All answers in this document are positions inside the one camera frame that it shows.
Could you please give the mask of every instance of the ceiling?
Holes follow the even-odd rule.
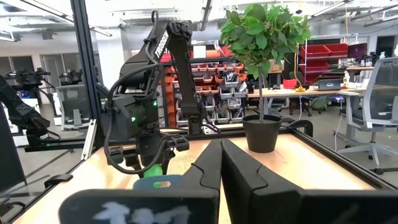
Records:
[[[72,15],[70,0],[30,0],[40,2],[48,7]],[[285,1],[250,1],[250,0],[212,0],[212,10],[209,22],[225,20],[225,10],[237,10],[243,13],[244,8],[253,2],[259,4],[283,4],[292,12],[301,8],[304,15],[312,15],[339,1],[324,0],[299,0]],[[201,8],[207,0],[86,0],[89,24],[102,29],[113,29],[119,25],[124,27],[148,26],[150,25],[150,14],[153,9],[159,11],[160,18],[186,20],[198,23],[201,20]],[[344,6],[338,7],[321,16],[315,17],[311,22],[341,22],[351,19],[360,14],[366,14],[379,10],[383,7],[398,5],[398,0],[354,0]],[[383,17],[398,14],[398,7],[388,11],[373,14],[371,16],[355,21],[357,24],[376,22]],[[0,31],[13,32],[14,34],[25,34],[51,30],[62,32],[73,29],[73,23],[45,11],[37,9],[19,0],[0,0]]]

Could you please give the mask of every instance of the plant stem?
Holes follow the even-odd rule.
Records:
[[[261,69],[259,69],[259,92],[260,92],[260,98],[259,98],[259,110],[260,110],[260,121],[262,122],[264,120],[264,99],[262,97],[262,72]]]

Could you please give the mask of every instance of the gray office chair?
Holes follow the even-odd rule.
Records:
[[[363,142],[338,152],[369,152],[369,159],[374,159],[377,172],[380,166],[378,153],[398,157],[398,152],[375,141],[377,132],[398,127],[398,58],[377,61],[364,94],[362,109],[353,110],[350,105],[347,98],[347,123],[360,131],[372,132],[372,138],[370,143]]]
[[[61,129],[83,129],[90,124],[90,104],[84,85],[68,85],[55,88],[61,104]]]

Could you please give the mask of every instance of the bottle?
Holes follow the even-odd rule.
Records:
[[[349,73],[348,71],[345,71],[343,78],[343,86],[348,88],[348,83],[349,83]]]

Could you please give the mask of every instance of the wheel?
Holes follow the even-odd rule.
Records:
[[[384,171],[381,170],[381,169],[375,169],[374,172],[375,172],[377,175],[383,175],[383,174],[384,174]]]

